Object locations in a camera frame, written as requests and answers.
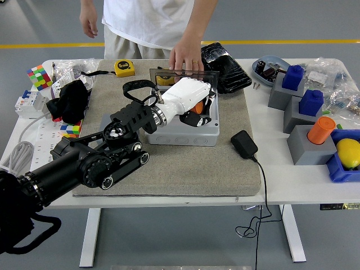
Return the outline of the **person's left hand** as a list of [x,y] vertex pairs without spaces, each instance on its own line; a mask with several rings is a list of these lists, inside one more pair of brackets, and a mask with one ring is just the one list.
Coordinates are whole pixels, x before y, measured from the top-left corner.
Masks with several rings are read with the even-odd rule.
[[201,46],[196,42],[178,42],[169,56],[170,70],[203,71]]

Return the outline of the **person's right hand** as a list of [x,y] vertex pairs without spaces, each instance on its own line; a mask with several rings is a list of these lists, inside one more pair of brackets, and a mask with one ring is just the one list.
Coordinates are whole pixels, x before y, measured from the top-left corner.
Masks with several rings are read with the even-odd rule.
[[90,38],[95,38],[98,34],[96,10],[81,10],[79,20],[83,33]]

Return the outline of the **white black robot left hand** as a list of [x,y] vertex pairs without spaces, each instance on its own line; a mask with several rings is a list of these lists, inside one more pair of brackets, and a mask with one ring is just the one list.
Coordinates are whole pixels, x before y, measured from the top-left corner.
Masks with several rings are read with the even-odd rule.
[[182,123],[192,127],[200,127],[212,121],[210,117],[202,116],[201,113],[192,111],[197,104],[206,101],[200,111],[209,107],[213,102],[215,92],[210,83],[185,77],[171,86],[162,95],[163,103],[157,103],[154,107],[161,119],[160,125],[166,126],[178,115]]

